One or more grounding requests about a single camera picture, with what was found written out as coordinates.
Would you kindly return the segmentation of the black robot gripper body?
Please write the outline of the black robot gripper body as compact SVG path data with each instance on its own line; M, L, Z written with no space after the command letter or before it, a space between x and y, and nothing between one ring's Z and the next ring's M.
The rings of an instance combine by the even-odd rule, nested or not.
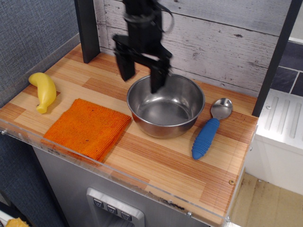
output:
M129 64L144 54L157 57L162 64L169 64L172 54L161 44L162 12L172 12L157 0L124 0L124 20L128 35L114 35L115 55L118 63Z

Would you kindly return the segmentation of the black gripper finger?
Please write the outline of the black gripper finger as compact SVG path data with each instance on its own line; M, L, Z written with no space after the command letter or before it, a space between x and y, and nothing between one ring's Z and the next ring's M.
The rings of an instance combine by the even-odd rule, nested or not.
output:
M116 62L123 81L131 79L135 75L134 60L131 55L115 49Z
M151 93L156 93L161 87L165 85L166 77L170 73L170 61L155 61L150 69L150 77L151 77Z

